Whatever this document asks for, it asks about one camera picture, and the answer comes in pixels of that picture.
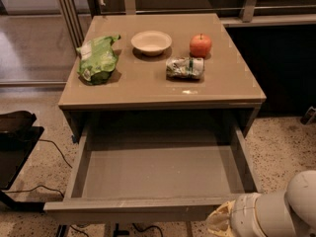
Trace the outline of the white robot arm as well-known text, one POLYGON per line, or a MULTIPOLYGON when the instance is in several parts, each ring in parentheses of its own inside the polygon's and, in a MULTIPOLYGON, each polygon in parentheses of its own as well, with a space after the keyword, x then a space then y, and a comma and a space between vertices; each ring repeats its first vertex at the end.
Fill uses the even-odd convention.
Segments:
POLYGON ((316 171, 296 174, 285 191, 222 204, 206 227, 216 237, 316 237, 316 171))

